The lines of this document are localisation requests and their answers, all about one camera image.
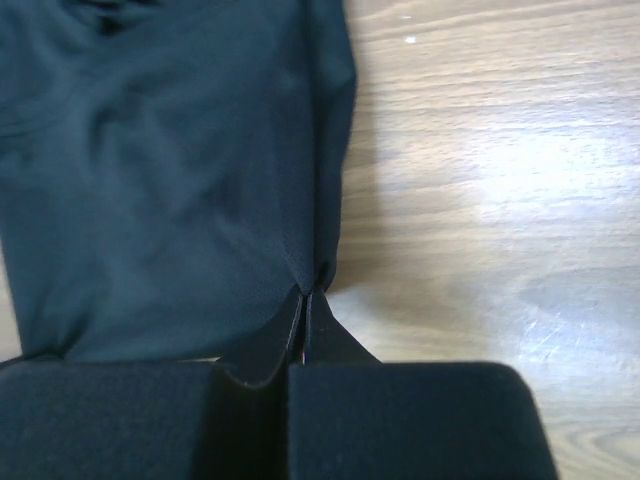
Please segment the black t-shirt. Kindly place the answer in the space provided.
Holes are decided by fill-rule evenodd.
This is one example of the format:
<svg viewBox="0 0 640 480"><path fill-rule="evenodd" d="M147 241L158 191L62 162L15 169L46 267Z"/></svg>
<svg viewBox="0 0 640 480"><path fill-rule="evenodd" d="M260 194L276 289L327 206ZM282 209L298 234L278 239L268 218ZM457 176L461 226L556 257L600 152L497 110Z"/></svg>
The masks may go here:
<svg viewBox="0 0 640 480"><path fill-rule="evenodd" d="M5 1L1 246L25 357L222 355L330 285L340 1Z"/></svg>

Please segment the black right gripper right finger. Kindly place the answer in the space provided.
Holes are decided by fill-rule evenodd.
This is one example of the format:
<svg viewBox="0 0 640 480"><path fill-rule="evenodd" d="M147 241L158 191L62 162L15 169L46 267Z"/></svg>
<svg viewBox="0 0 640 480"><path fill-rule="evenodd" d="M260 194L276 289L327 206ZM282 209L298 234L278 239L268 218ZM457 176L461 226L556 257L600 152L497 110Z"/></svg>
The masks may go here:
<svg viewBox="0 0 640 480"><path fill-rule="evenodd" d="M534 397L493 362L384 363L307 300L288 370L291 479L554 479Z"/></svg>

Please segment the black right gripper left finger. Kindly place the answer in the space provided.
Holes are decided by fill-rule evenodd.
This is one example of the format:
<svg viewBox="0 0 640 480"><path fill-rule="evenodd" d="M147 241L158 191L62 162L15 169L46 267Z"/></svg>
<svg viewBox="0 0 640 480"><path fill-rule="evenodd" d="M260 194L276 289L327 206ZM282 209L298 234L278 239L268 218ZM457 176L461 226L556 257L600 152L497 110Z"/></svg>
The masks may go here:
<svg viewBox="0 0 640 480"><path fill-rule="evenodd" d="M5 479L278 479L286 370L305 306L217 361L1 366Z"/></svg>

